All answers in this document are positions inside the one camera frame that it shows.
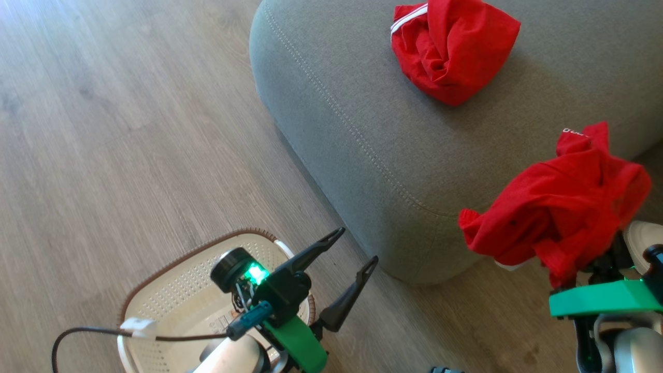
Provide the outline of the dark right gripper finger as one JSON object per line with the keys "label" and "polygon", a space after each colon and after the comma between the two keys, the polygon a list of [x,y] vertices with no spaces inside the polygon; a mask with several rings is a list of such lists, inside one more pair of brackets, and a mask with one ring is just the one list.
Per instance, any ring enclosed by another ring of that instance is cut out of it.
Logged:
{"label": "dark right gripper finger", "polygon": [[618,232],[608,250],[591,262],[585,273],[590,274],[589,283],[609,283],[625,279],[623,270],[630,269],[630,252],[623,232]]}

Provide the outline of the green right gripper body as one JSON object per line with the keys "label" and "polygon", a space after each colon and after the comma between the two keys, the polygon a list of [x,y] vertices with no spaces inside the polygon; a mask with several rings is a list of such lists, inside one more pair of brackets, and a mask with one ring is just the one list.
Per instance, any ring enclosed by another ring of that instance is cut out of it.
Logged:
{"label": "green right gripper body", "polygon": [[580,286],[549,297],[552,317],[661,312],[661,303],[641,280]]}

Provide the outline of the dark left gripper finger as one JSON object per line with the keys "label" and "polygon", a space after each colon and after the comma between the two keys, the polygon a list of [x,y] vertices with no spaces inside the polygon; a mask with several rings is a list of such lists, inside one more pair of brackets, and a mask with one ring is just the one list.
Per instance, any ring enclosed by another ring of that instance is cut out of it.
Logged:
{"label": "dark left gripper finger", "polygon": [[345,292],[334,300],[329,307],[323,309],[317,320],[317,330],[322,332],[325,329],[329,332],[338,332],[351,310],[353,309],[358,297],[366,286],[366,283],[372,276],[379,262],[378,256],[372,257],[355,275],[355,280],[345,290]]}
{"label": "dark left gripper finger", "polygon": [[279,278],[308,278],[306,269],[315,262],[315,260],[331,248],[336,241],[338,241],[343,234],[345,234],[345,227],[339,227],[333,232],[318,241],[314,242],[294,257],[287,260],[284,264],[279,266]]}

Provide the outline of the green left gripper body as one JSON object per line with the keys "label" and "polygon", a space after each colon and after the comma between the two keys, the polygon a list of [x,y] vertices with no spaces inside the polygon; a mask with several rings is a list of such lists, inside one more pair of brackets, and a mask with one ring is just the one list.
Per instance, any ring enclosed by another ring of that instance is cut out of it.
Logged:
{"label": "green left gripper body", "polygon": [[328,329],[328,320],[325,317],[313,323],[313,328],[296,315],[282,323],[267,319],[263,322],[263,326],[283,350],[288,352],[289,357],[295,361],[301,371],[324,370],[328,354],[322,347],[319,337],[322,336],[322,329]]}

